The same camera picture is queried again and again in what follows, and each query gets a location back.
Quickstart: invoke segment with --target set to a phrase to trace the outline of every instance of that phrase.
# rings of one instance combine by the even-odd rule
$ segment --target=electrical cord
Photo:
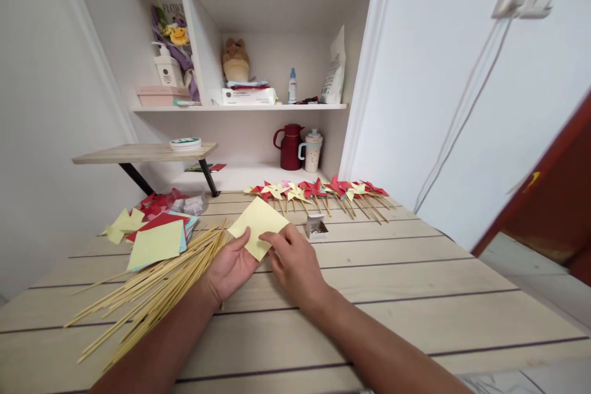
[[[513,22],[513,17],[511,16],[511,17],[509,17],[509,22],[507,23],[507,26],[505,27],[505,31],[503,32],[503,37],[501,37],[501,43],[499,44],[499,48],[497,50],[497,53],[495,54],[494,60],[492,61],[492,64],[491,64],[491,67],[489,68],[488,72],[486,73],[486,77],[484,78],[484,81],[483,81],[482,85],[480,86],[480,89],[478,90],[478,93],[476,94],[476,98],[472,102],[472,105],[470,106],[470,109],[468,110],[468,114],[466,115],[466,118],[464,119],[464,122],[462,123],[462,125],[460,126],[460,129],[458,130],[456,136],[454,137],[454,140],[451,143],[451,146],[449,147],[448,153],[443,158],[443,162],[441,162],[441,167],[439,168],[439,170],[435,174],[435,178],[433,179],[433,181],[431,182],[431,184],[427,188],[427,192],[425,193],[425,195],[423,196],[423,198],[420,200],[420,202],[418,203],[418,205],[415,207],[415,210],[414,210],[414,213],[415,214],[418,213],[418,211],[420,210],[421,206],[423,205],[423,202],[425,201],[425,199],[429,195],[431,189],[433,188],[433,185],[435,184],[435,182],[439,178],[439,175],[441,174],[441,170],[443,169],[443,166],[445,166],[447,160],[449,159],[449,156],[450,156],[451,152],[453,151],[454,147],[456,146],[457,139],[460,137],[462,131],[464,130],[464,127],[466,126],[466,123],[468,123],[468,120],[470,119],[470,116],[472,115],[472,111],[474,110],[474,107],[476,106],[476,103],[478,103],[478,99],[482,95],[482,92],[484,91],[484,87],[488,83],[488,79],[491,77],[491,74],[493,73],[493,69],[494,69],[495,65],[497,64],[497,61],[499,59],[499,56],[501,55],[501,50],[503,49],[503,46],[505,44],[505,40],[507,38],[507,34],[509,33],[509,29],[511,27],[511,23],[512,22]]]
[[[491,29],[490,33],[488,34],[488,38],[486,39],[486,42],[485,42],[484,46],[482,47],[482,50],[480,51],[480,54],[478,55],[478,58],[476,59],[474,66],[472,67],[472,70],[470,72],[470,76],[468,76],[468,81],[466,82],[466,86],[464,87],[464,91],[462,93],[462,96],[460,97],[460,101],[457,104],[456,112],[454,113],[454,116],[451,120],[451,124],[449,125],[448,133],[445,135],[445,138],[443,139],[443,144],[441,145],[441,149],[439,150],[439,154],[437,154],[437,160],[435,161],[435,164],[433,165],[433,169],[431,169],[431,172],[429,172],[429,175],[425,179],[425,182],[423,183],[423,186],[421,187],[419,194],[417,195],[417,200],[414,204],[415,209],[419,205],[419,201],[423,195],[423,191],[425,190],[425,187],[427,186],[427,184],[431,180],[431,176],[433,175],[433,173],[435,172],[435,170],[439,166],[441,159],[443,158],[443,153],[445,152],[446,145],[448,144],[449,139],[451,137],[452,130],[454,129],[454,126],[456,126],[456,119],[458,118],[458,116],[460,114],[460,110],[464,106],[465,98],[468,95],[468,91],[470,90],[470,86],[472,85],[472,79],[474,77],[474,74],[476,73],[476,69],[480,65],[480,61],[482,60],[484,53],[487,51],[488,45],[489,45],[491,39],[493,38],[494,32],[496,31],[498,26],[499,26],[499,21],[495,20],[494,25],[492,26],[492,29]]]

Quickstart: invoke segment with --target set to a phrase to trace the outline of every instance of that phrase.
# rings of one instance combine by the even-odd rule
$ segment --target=floor
[[[480,259],[591,336],[591,287],[567,269],[499,233]],[[588,394],[591,359],[500,374],[464,376],[477,394]]]

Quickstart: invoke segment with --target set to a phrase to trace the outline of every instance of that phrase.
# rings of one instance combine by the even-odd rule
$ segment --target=hand
[[[234,294],[256,271],[259,261],[244,247],[251,237],[251,229],[228,242],[211,262],[202,281],[217,305]]]
[[[259,239],[273,246],[271,269],[291,302],[305,314],[321,307],[333,289],[322,277],[316,251],[296,227],[290,223],[279,234],[266,232]]]

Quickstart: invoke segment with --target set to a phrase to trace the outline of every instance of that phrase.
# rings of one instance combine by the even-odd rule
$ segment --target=small box of pins
[[[309,214],[306,220],[306,235],[310,240],[328,238],[324,214]]]

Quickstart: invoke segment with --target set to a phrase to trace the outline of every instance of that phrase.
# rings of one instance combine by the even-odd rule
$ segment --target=folded cloth
[[[246,86],[246,87],[257,87],[257,86],[269,86],[269,82],[267,80],[263,80],[260,82],[235,82],[229,81],[227,83],[229,88],[234,88],[235,86]]]

